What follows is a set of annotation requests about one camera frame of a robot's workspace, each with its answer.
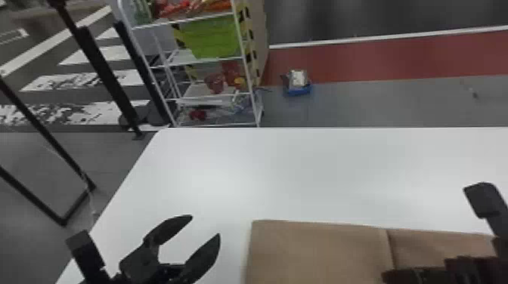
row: black metal frame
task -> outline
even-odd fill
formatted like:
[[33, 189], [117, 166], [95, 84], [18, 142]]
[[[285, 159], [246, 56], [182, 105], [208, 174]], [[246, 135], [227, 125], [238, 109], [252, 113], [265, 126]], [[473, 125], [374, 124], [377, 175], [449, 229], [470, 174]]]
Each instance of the black metal frame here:
[[125, 49], [127, 49], [127, 52], [129, 53], [129, 56], [132, 59], [132, 62], [134, 62], [134, 65], [136, 66], [136, 69], [139, 72], [139, 75], [141, 79], [143, 79], [144, 86], [147, 87], [148, 93], [150, 94], [153, 104], [156, 107], [157, 112], [159, 113], [161, 119], [165, 123], [169, 123], [169, 115], [166, 112], [166, 108], [164, 107], [164, 104], [166, 103], [159, 94], [157, 93], [157, 90], [153, 86], [152, 80], [149, 75], [149, 70], [143, 63], [143, 59], [139, 55], [139, 53], [136, 51], [136, 48], [134, 47], [134, 44], [132, 43], [131, 38], [129, 37], [129, 34], [127, 32], [127, 29], [125, 27], [125, 24], [119, 20], [113, 24], [116, 32], [118, 33], [119, 37], [122, 39], [123, 45], [125, 46]]
[[125, 117], [125, 120], [129, 124], [129, 127], [134, 131], [135, 139], [143, 139], [145, 134], [141, 132], [138, 127], [140, 121], [138, 114], [127, 97], [127, 94], [123, 91], [122, 86], [118, 83], [118, 80], [116, 80], [111, 67], [107, 64], [104, 55], [101, 53], [101, 50], [97, 46], [97, 43], [91, 35], [88, 27], [76, 26], [76, 23], [74, 23], [73, 19], [69, 15], [69, 12], [65, 8], [66, 2], [64, 0], [48, 0], [48, 3], [57, 10], [58, 14], [62, 18], [62, 21], [73, 34], [79, 47], [83, 50], [83, 53], [88, 58], [88, 61], [94, 67], [99, 78], [110, 93], [116, 105], [119, 107]]
[[[33, 113], [26, 107], [23, 101], [20, 100], [19, 97], [5, 84], [4, 80], [0, 77], [0, 91], [2, 91], [5, 96], [22, 112], [22, 114], [30, 121], [33, 127], [43, 136], [44, 139], [54, 148], [57, 154], [71, 167], [72, 170], [86, 183], [88, 190], [91, 192], [97, 188], [95, 183], [90, 179], [90, 177], [79, 167], [79, 165], [74, 161], [73, 157], [69, 155], [69, 153], [58, 143], [58, 141], [54, 138], [51, 132], [33, 115]], [[36, 195], [30, 192], [21, 182], [19, 182], [15, 177], [9, 174], [3, 167], [0, 166], [0, 177], [3, 178], [7, 183], [9, 183], [15, 190], [17, 190], [21, 195], [25, 196], [31, 203], [37, 206], [41, 211], [43, 211], [48, 217], [53, 219], [57, 224], [65, 227], [69, 221], [69, 219], [76, 212], [78, 207], [83, 203], [86, 199], [88, 193], [87, 191], [83, 191], [78, 199], [72, 204], [70, 209], [66, 212], [66, 214], [61, 217], [56, 212], [54, 212], [51, 208], [49, 208], [41, 199], [39, 199]]]

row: wire shelf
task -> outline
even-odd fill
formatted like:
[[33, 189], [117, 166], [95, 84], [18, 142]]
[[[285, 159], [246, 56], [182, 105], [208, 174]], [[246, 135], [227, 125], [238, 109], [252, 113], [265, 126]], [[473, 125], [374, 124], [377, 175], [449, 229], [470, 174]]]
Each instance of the wire shelf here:
[[233, 15], [233, 11], [220, 12], [220, 13], [205, 12], [201, 16], [198, 16], [198, 17], [186, 18], [184, 16], [181, 16], [181, 18], [178, 18], [176, 20], [157, 19], [153, 23], [134, 26], [134, 27], [132, 27], [132, 29], [133, 30], [150, 29], [150, 28], [154, 28], [154, 27], [158, 27], [158, 26], [168, 26], [168, 25], [174, 25], [176, 23], [190, 23], [190, 22], [194, 22], [197, 20], [207, 20], [207, 19], [213, 19], [216, 17], [226, 17], [226, 16], [231, 16], [231, 15]]

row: red object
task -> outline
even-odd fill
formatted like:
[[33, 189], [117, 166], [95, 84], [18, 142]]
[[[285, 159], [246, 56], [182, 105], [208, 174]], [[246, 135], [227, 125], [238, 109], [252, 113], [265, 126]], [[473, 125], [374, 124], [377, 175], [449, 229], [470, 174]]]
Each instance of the red object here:
[[224, 80], [224, 75], [213, 74], [205, 78], [205, 83], [213, 94], [220, 94], [224, 91]]
[[508, 31], [272, 49], [262, 84], [306, 69], [314, 83], [508, 74]]
[[200, 121], [205, 121], [206, 117], [206, 111], [204, 110], [193, 110], [189, 113], [189, 118], [191, 120], [199, 119]]
[[205, 10], [217, 12], [217, 11], [223, 11], [223, 10], [229, 10], [229, 9], [231, 9], [230, 0], [221, 0], [221, 1], [217, 1], [216, 3], [213, 3], [210, 6], [206, 7]]
[[159, 13], [159, 17], [172, 17], [182, 11], [184, 11], [187, 7], [189, 7], [191, 3], [189, 0], [183, 0], [182, 2], [174, 5], [174, 4], [167, 4], [164, 9]]
[[240, 65], [236, 61], [225, 61], [222, 64], [222, 72], [226, 78], [226, 83], [230, 87], [236, 87], [234, 80], [240, 76]]

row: gray floor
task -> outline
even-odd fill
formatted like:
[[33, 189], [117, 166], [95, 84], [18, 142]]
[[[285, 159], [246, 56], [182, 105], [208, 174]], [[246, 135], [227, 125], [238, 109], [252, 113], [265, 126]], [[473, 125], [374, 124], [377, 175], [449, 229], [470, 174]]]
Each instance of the gray floor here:
[[508, 126], [508, 76], [315, 85], [312, 94], [265, 93], [265, 127]]
[[[2, 165], [55, 210], [64, 211], [82, 190], [79, 179], [45, 149], [36, 133], [0, 134]], [[150, 141], [134, 141], [129, 133], [56, 134], [57, 139], [98, 185], [97, 213], [104, 210]], [[91, 228], [84, 204], [67, 228], [61, 228], [0, 180], [0, 282], [53, 283], [70, 259], [64, 241]]]

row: white wire shelf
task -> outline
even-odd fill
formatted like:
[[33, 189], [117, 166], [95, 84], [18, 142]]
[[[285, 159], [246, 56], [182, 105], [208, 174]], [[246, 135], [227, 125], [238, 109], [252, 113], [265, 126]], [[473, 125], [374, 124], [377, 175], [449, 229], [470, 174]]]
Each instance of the white wire shelf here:
[[213, 19], [216, 17], [226, 17], [233, 15], [233, 11], [227, 11], [227, 12], [204, 12], [200, 16], [197, 17], [190, 17], [186, 18], [184, 15], [182, 15], [180, 18], [177, 18], [175, 20], [168, 20], [168, 19], [157, 19], [153, 23], [139, 25], [132, 27], [133, 30], [136, 29], [150, 29], [158, 26], [168, 26], [173, 25], [176, 23], [190, 23], [198, 20], [207, 20], [207, 19]]
[[220, 94], [211, 94], [211, 90], [204, 83], [191, 84], [186, 92], [180, 98], [170, 98], [168, 100], [175, 101], [185, 106], [230, 106], [232, 100], [239, 94], [249, 94], [238, 91], [235, 87], [229, 87], [225, 84], [225, 88]]
[[260, 100], [256, 101], [257, 116], [251, 106], [247, 107], [239, 113], [232, 113], [228, 108], [218, 108], [216, 110], [206, 110], [207, 117], [203, 121], [199, 119], [191, 119], [189, 113], [192, 109], [184, 109], [177, 118], [177, 123], [181, 127], [241, 127], [256, 126], [261, 122], [263, 114], [263, 106]]
[[194, 65], [194, 64], [202, 64], [202, 63], [214, 63], [220, 61], [231, 61], [231, 60], [241, 60], [241, 56], [233, 56], [233, 57], [215, 57], [215, 58], [200, 58], [197, 59], [190, 49], [177, 49], [171, 53], [171, 56], [168, 58], [168, 66], [184, 66], [184, 65]]

